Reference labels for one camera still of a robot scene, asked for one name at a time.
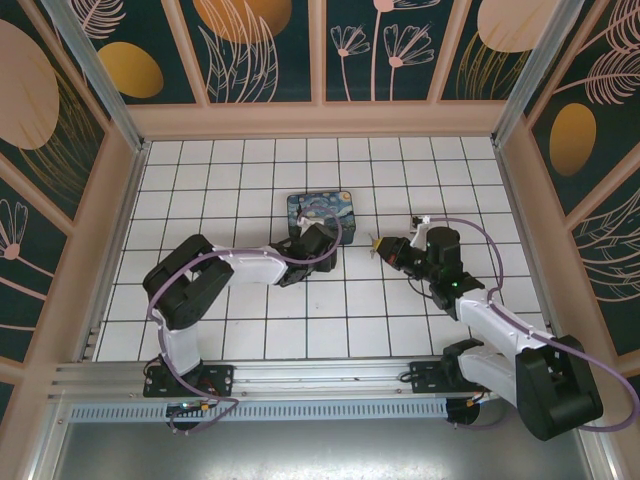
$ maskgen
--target white tiled floor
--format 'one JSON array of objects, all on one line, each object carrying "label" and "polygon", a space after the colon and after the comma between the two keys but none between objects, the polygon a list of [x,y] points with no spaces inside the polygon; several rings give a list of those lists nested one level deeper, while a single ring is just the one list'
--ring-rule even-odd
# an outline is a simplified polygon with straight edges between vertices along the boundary
[{"label": "white tiled floor", "polygon": [[[206,360],[439,354],[469,329],[415,294],[406,277],[371,258],[371,238],[410,236],[411,215],[481,223],[499,243],[506,305],[544,326],[507,196],[487,138],[321,138],[156,142],[120,259],[98,361],[158,353],[146,322],[145,274],[194,233],[227,246],[287,236],[286,199],[348,190],[357,232],[338,268],[286,288],[223,291],[199,322]],[[461,233],[466,269],[495,285],[495,259],[475,230]]]}]

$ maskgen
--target metal floor panel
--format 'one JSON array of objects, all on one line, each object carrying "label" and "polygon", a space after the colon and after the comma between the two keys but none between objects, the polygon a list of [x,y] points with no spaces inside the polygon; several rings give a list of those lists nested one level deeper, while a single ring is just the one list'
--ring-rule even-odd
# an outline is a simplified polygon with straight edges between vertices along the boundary
[{"label": "metal floor panel", "polygon": [[574,433],[533,438],[442,419],[222,422],[177,437],[163,424],[71,424],[56,480],[582,480]]}]

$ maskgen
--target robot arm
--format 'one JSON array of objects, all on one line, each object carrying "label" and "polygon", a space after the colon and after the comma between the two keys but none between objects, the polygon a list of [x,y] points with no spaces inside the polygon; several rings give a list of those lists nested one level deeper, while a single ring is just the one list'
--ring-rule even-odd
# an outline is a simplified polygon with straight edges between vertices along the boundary
[{"label": "robot arm", "polygon": [[582,351],[575,338],[555,339],[502,305],[500,313],[525,327],[509,325],[487,300],[484,285],[463,270],[460,236],[448,227],[428,229],[414,219],[412,241],[384,237],[374,249],[393,268],[429,281],[434,303],[465,323],[484,341],[465,340],[444,350],[441,368],[451,383],[466,380],[486,387],[514,405],[529,431],[547,440],[602,416],[603,408],[587,362],[531,338],[532,333]]},{"label": "robot arm", "polygon": [[[319,223],[306,227],[297,238],[255,250],[278,253],[297,260],[318,258],[336,241],[335,234]],[[230,249],[212,245],[202,235],[193,235],[147,274],[143,287],[152,298],[174,273],[191,260],[206,253],[225,250]],[[303,280],[314,271],[329,272],[336,262],[336,252],[313,265],[293,265],[272,256],[239,252],[197,264],[191,270],[194,279],[189,280],[182,275],[157,304],[164,320],[164,344],[177,373],[191,383],[197,381],[198,370],[202,366],[197,344],[197,322],[224,288],[248,283],[286,287]]]}]

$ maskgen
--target coaster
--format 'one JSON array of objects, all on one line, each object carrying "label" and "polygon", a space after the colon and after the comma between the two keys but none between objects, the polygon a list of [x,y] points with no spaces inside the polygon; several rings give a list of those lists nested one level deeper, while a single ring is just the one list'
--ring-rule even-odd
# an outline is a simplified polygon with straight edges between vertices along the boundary
[{"label": "coaster", "polygon": [[[298,216],[305,208],[315,205],[328,208],[336,214],[342,225],[342,240],[340,241],[340,245],[351,245],[356,233],[356,218],[353,213],[353,203],[349,192],[320,192],[290,195],[287,198],[289,236],[296,237],[300,235],[300,227],[297,225]],[[334,232],[338,232],[335,220],[333,218],[326,218],[326,214],[322,210],[314,210],[311,208],[305,213],[305,216],[308,218],[325,218],[325,225]]]}]

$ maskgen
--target wall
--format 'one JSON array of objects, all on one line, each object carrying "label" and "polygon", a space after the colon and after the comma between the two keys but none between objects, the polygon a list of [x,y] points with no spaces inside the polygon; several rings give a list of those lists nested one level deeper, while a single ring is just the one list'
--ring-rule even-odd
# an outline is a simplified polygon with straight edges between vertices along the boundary
[{"label": "wall", "polygon": [[16,478],[82,333],[133,152],[30,0],[2,2],[0,44],[0,464]]},{"label": "wall", "polygon": [[70,2],[149,139],[491,132],[558,0]]},{"label": "wall", "polygon": [[[560,331],[632,377],[640,367],[640,5],[595,0],[581,16],[506,142],[505,161]],[[625,390],[594,375],[604,422],[626,418]],[[611,438],[628,468],[623,478],[635,478],[638,423]]]},{"label": "wall", "polygon": [[640,349],[640,7],[596,1],[527,118],[619,356]]}]

